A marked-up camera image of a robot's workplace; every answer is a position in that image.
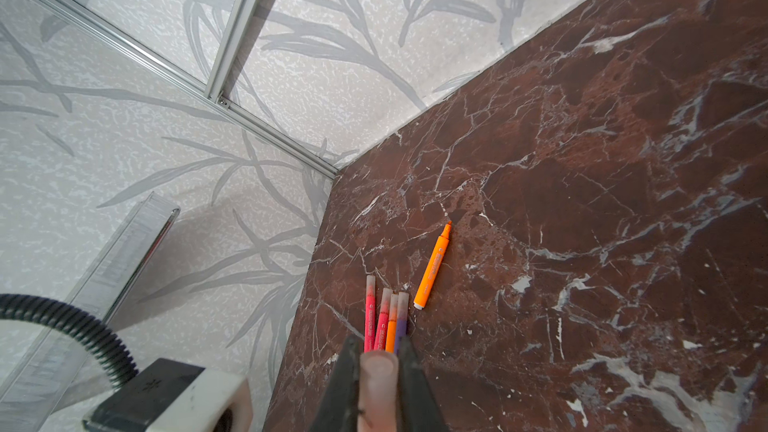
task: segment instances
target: pink marker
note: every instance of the pink marker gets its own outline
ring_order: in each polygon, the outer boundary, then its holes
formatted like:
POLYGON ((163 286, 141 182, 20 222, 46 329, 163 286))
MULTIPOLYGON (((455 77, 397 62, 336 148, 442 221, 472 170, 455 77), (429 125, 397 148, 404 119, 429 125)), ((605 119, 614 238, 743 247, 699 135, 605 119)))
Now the pink marker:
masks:
POLYGON ((376 340, 376 276, 366 277, 366 340, 363 343, 363 352, 373 350, 373 341, 376 340))
POLYGON ((382 291, 382 304, 379 308, 379 326, 376 328, 376 340, 373 343, 375 350, 384 350, 386 346, 386 328, 389 325, 389 301, 392 299, 392 290, 384 288, 382 291))

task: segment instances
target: metal frame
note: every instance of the metal frame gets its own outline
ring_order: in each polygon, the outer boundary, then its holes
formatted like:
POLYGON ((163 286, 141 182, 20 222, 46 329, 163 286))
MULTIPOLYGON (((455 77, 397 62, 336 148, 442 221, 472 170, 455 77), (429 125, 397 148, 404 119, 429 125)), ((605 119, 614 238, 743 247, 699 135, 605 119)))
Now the metal frame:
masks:
POLYGON ((224 35, 221 37, 219 50, 216 52, 214 67, 208 76, 205 87, 206 97, 218 100, 224 91, 224 84, 229 77, 237 51, 248 31, 251 17, 254 15, 258 0, 235 0, 230 18, 226 22, 224 35))
MULTIPOLYGON (((302 147, 302 145, 300 145, 295 140, 286 136, 281 131, 275 129, 270 124, 264 122, 264 120, 251 115, 242 107, 235 106, 235 104, 230 104, 228 100, 221 99, 218 96, 214 98, 208 96, 206 94, 206 85, 201 81, 184 72, 182 69, 170 63, 159 54, 152 52, 147 47, 141 45, 135 39, 122 32, 117 27, 111 25, 100 16, 78 4, 74 0, 35 1, 45 6, 51 12, 66 20, 70 24, 78 26, 80 29, 90 34, 93 38, 99 40, 101 43, 107 44, 108 46, 116 49, 118 52, 131 59, 133 62, 136 62, 142 67, 156 73, 177 88, 186 92, 187 95, 192 96, 193 98, 205 104, 208 109, 221 114, 230 122, 237 124, 249 132, 252 132, 257 137, 264 140, 264 142, 267 142, 289 154, 293 158, 302 161, 326 177, 334 178, 338 173, 338 168, 335 168, 325 160, 314 155, 312 152, 302 147)), ((247 14, 248 11, 245 8, 245 5, 247 5, 246 2, 250 2, 250 0, 241 0, 241 7, 238 10, 233 10, 233 15, 241 15, 244 11, 247 14)), ((236 17, 233 18, 230 16, 229 23, 226 27, 227 32, 229 32, 229 37, 227 37, 226 44, 226 48, 228 50, 230 48, 229 44, 233 42, 237 42, 239 44, 240 42, 240 39, 238 39, 235 34, 240 25, 236 25, 235 23, 237 22, 240 24, 240 22, 244 21, 243 28, 245 30, 248 19, 249 17, 238 19, 236 17)), ((216 61, 219 64, 224 63, 224 59, 219 60, 219 56, 222 55, 223 53, 220 50, 216 56, 216 61)), ((224 71, 224 68, 221 66, 219 68, 220 72, 217 72, 216 76, 221 75, 223 72, 229 72, 228 69, 224 71)))

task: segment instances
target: black corrugated hose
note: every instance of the black corrugated hose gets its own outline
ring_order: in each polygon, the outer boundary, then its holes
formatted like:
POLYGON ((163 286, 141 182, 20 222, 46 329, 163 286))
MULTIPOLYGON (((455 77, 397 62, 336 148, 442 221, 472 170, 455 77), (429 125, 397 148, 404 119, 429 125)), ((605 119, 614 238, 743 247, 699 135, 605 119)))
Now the black corrugated hose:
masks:
POLYGON ((0 294, 0 319, 45 325, 80 342, 104 368, 114 389, 139 373, 123 341, 88 312, 36 295, 0 294))

